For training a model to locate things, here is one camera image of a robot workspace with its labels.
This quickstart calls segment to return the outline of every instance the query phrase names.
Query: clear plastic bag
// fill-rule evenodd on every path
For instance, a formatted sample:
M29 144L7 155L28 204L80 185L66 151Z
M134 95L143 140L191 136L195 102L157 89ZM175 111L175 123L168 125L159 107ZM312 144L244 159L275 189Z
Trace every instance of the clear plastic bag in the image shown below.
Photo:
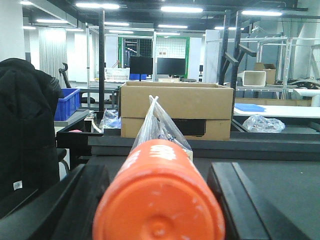
M192 149L184 135L172 121L170 116L158 103L158 96L149 95L150 108L145 116L144 123L135 138L132 149L152 139L164 139L178 144L192 160Z
M103 129L121 129L121 117L118 118L117 110L104 110L99 128Z
M281 133L286 128L282 121L275 118L265 118L259 114L250 116L242 126L253 133Z

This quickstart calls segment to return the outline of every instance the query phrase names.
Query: blue plastic crate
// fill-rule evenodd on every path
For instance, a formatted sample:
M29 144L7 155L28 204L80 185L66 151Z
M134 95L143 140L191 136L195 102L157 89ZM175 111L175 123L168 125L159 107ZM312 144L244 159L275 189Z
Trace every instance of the blue plastic crate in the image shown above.
M130 80L139 80L140 79L140 74L135 74L131 73L129 75ZM146 80L147 79L147 74L141 74L141 80Z
M54 115L55 121L65 121L80 107L80 89L62 88L64 98L59 98Z

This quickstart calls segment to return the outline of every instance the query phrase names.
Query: computer monitor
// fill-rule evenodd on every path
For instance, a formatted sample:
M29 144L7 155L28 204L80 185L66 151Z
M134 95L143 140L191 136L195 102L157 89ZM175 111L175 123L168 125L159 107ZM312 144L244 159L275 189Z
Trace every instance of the computer monitor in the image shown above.
M178 75L186 74L186 60L184 58L162 58L157 59L157 74Z
M130 74L152 75L154 70L154 59L152 57L131 56Z

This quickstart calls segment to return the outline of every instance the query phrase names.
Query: red object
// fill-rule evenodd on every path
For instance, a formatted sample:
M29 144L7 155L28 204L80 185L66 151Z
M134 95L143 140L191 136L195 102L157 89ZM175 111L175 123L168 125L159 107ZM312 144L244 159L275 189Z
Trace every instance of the red object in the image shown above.
M223 240L220 206L184 150L167 140L134 149L95 213L94 240Z

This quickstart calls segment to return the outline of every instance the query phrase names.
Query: ceiling light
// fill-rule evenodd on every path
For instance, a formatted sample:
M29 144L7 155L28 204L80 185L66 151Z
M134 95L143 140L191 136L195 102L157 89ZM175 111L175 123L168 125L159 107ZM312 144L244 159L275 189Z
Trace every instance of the ceiling light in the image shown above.
M180 6L163 6L161 11L169 13L202 13L202 8L197 7L180 7Z
M215 26L214 30L224 30L225 28L223 26ZM229 30L236 30L237 28L234 26L231 26L228 28Z
M20 4L22 4L22 5L33 5L33 3L30 2L30 1L21 1Z
M99 4L99 3L85 3L85 2L79 2L75 4L79 8L87 8L87 9L119 9L120 6L117 4Z
M113 21L105 21L104 25L112 25L112 26L129 26L127 22L113 22Z
M35 29L37 29L35 26L23 26L22 28L26 29L26 30L35 30Z
M84 31L83 29L80 29L80 28L66 28L65 30L68 32L83 32Z
M68 21L66 20L58 20L58 19L37 19L38 23L45 23L45 24L67 24Z
M164 35L164 36L178 36L180 33L178 32L157 32L157 35Z
M243 11L243 15L253 15L253 16L274 16L279 17L282 12L279 11Z
M104 9L111 9L111 10L115 10L115 9L119 9L120 8L120 6L118 4L109 4L109 3L102 4L101 6Z
M165 24L159 24L159 28L169 28L169 29L187 29L188 26L185 25L165 25Z
M123 31L123 30L109 30L113 34L133 34L133 31Z

